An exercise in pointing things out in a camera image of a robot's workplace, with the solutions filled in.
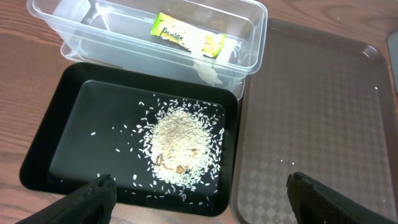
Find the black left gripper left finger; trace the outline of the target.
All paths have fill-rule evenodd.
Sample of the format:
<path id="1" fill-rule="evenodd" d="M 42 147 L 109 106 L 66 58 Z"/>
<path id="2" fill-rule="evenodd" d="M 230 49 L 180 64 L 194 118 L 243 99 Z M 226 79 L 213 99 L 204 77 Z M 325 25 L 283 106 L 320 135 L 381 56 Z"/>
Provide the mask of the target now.
<path id="1" fill-rule="evenodd" d="M 116 201 L 116 183 L 103 174 L 18 224 L 109 224 Z"/>

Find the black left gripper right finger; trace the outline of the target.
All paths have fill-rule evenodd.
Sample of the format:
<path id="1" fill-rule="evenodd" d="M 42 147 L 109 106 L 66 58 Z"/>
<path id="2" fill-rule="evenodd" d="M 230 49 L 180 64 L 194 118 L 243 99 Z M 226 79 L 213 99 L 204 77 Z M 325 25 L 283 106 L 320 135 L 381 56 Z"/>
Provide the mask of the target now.
<path id="1" fill-rule="evenodd" d="M 397 224 L 302 172 L 290 174 L 286 187 L 298 224 Z"/>

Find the cooked rice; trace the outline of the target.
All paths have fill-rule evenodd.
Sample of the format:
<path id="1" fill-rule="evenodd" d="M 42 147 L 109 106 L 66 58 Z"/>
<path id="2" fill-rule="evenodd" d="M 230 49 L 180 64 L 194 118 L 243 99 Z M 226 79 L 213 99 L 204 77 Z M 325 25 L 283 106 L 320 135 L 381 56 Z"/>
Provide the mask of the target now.
<path id="1" fill-rule="evenodd" d="M 127 121 L 105 121 L 85 140 L 110 158 L 109 173 L 123 195 L 209 205 L 220 192 L 226 111 L 186 98 L 140 100 Z"/>

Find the white tissue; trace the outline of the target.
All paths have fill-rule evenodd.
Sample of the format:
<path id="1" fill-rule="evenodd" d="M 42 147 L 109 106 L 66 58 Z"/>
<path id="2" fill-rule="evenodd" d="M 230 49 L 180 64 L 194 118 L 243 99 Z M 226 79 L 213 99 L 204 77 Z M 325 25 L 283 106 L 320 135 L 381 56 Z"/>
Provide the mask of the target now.
<path id="1" fill-rule="evenodd" d="M 192 54 L 201 56 L 201 59 L 193 61 L 193 68 L 199 77 L 210 86 L 222 85 L 220 73 L 217 71 L 217 63 L 226 64 L 231 56 L 235 56 L 235 40 L 227 38 L 225 34 L 199 35 L 191 41 L 187 47 Z"/>

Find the green orange snack wrapper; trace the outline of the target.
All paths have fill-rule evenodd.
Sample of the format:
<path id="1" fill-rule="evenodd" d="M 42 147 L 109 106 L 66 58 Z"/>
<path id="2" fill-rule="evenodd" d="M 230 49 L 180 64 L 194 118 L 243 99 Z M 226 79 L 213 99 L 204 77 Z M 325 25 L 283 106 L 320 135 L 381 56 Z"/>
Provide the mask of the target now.
<path id="1" fill-rule="evenodd" d="M 169 40 L 195 55 L 217 57 L 227 39 L 225 34 L 216 34 L 177 20 L 164 13 L 158 13 L 151 35 Z"/>

